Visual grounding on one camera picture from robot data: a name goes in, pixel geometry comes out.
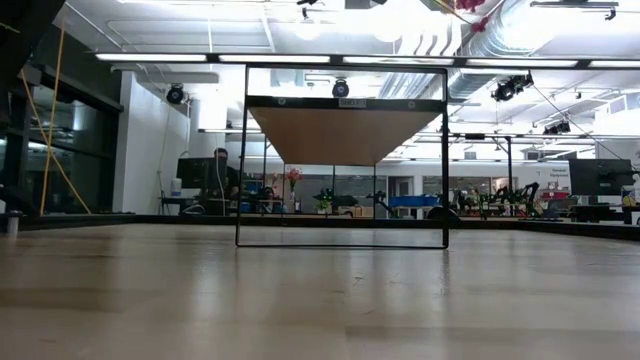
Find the fluorescent light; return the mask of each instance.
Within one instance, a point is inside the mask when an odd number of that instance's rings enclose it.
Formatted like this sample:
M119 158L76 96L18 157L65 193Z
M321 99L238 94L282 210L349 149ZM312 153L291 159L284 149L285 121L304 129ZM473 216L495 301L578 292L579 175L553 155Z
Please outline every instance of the fluorescent light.
M262 160L264 159L264 155L245 155L245 160L249 159L249 160ZM280 156L269 156L267 155L267 159L280 159Z
M461 68L460 72L467 75L527 75L526 70L517 69L475 69L475 68Z
M541 8L611 9L619 6L617 1L532 1L529 6Z
M578 60L553 60L553 59L469 59L469 66L495 66L495 67L558 67L568 68L576 66Z
M204 129L206 133L214 134L242 134L242 129ZM262 134L259 129L247 129L247 134Z
M640 60L596 60L589 67L640 68Z
M308 63L325 64L330 61L329 56L308 56L308 55L220 55L222 62L237 63Z
M451 58L419 58L396 56L345 56L343 61L347 64L401 64L401 65L440 65L453 64Z
M96 54L102 61L131 61L131 62L206 62L207 56L202 54L136 54L115 53Z

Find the white wall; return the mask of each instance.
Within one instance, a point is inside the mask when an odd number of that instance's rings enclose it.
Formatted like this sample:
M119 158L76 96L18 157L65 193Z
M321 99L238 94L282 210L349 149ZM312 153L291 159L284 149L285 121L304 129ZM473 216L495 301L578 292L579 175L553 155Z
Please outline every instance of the white wall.
M191 135L189 137L190 157L213 156L216 148L224 148L225 134L202 133L200 128L224 129L226 126L227 108L224 106L211 106L207 101L196 100L191 105Z
M160 96L142 87L133 73L122 74L125 112L118 126L114 211L157 214L160 181L168 195L178 158L189 148L189 119Z

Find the dark wall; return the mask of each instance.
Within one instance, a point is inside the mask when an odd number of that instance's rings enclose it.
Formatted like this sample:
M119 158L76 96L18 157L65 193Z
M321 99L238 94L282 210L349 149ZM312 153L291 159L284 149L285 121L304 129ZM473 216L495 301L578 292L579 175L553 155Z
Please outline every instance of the dark wall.
M58 61L59 43L60 29L50 25L33 51L31 63L55 69ZM60 72L81 83L95 94L120 102L121 72L111 72L110 64L98 61L93 55L93 50L69 34L66 34L64 39Z

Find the office equipment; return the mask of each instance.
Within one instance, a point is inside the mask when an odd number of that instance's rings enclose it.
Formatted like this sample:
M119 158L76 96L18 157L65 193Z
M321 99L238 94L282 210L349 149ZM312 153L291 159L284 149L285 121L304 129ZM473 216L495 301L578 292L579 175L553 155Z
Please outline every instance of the office equipment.
M226 187L227 159L180 159L178 160L177 178L182 179L183 189L204 190L202 195L218 193L221 187L222 189Z
M569 175L572 195L619 196L634 183L631 160L570 159Z

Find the potted plant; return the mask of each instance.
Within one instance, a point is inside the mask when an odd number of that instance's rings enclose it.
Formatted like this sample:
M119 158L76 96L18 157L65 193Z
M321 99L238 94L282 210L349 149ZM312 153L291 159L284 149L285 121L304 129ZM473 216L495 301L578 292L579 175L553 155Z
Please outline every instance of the potted plant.
M318 214L329 214L331 213L331 202L328 200L320 200L316 205L316 210Z
M289 180L289 185L291 186L290 199L291 201L295 201L296 200L296 193L295 193L296 182L302 179L302 171L296 168L290 168L289 171L284 176L287 180Z

